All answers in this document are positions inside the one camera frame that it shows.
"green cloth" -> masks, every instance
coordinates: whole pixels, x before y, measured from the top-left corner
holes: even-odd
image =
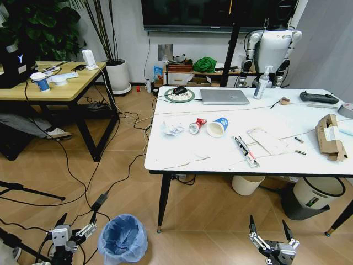
[[[216,63],[217,61],[215,59],[210,57],[204,57],[202,59],[199,59],[194,64],[194,70],[197,72],[213,73],[215,71]]]

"silver laptop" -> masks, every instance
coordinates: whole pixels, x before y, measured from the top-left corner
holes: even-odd
[[[205,105],[249,105],[250,102],[241,90],[201,89]]]

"blue trash bag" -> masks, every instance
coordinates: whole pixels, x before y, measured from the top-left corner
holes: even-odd
[[[147,246],[143,224],[130,214],[119,215],[108,222],[98,240],[98,250],[104,257],[104,265],[138,262],[145,255]]]

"blue cup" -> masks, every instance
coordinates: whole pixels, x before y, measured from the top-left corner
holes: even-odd
[[[220,138],[224,135],[229,125],[229,121],[226,118],[219,118],[207,126],[207,132],[209,135],[215,138]]]
[[[39,89],[42,92],[50,90],[45,74],[39,73],[39,72],[33,73],[31,75],[31,79],[33,80],[33,82],[35,82],[38,85]]]

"wall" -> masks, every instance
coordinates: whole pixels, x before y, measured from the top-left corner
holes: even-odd
[[[310,0],[298,28],[288,82],[290,88],[326,89],[353,102],[352,0]]]
[[[101,0],[102,7],[106,0]],[[292,24],[297,25],[308,0],[300,0],[297,12]],[[130,81],[144,82],[143,67],[148,53],[148,34],[143,30],[143,18],[141,0],[113,1],[114,25],[119,33],[119,57],[127,60],[129,64]],[[80,32],[87,42],[87,49],[94,52],[96,61],[105,60],[103,49],[99,44],[98,37],[94,32],[88,15],[81,11]],[[209,56],[224,63],[228,41],[231,34],[224,33],[150,33],[151,50],[146,66],[146,78],[152,79],[153,66],[158,62],[158,44],[173,44],[173,54],[185,54],[187,57],[197,61]],[[244,56],[243,39],[245,34],[240,34],[236,46],[232,64],[240,66]],[[234,84],[231,77],[228,85]]]

